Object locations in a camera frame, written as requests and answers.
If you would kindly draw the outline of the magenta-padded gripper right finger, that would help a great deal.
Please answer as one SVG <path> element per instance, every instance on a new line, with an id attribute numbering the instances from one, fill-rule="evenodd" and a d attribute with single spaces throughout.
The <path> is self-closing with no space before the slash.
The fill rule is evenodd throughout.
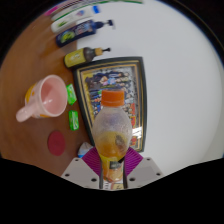
<path id="1" fill-rule="evenodd" d="M 125 189 L 143 187 L 162 177 L 162 171 L 152 158 L 143 158 L 134 149 L 128 149 L 124 157 L 123 184 Z"/>

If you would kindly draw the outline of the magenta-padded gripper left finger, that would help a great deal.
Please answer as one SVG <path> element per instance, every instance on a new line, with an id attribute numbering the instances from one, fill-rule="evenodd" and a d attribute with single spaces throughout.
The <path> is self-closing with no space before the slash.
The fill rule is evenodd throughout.
<path id="1" fill-rule="evenodd" d="M 61 177 L 84 188 L 101 189 L 102 167 L 96 148 L 90 149 L 82 158 L 75 157 Z"/>

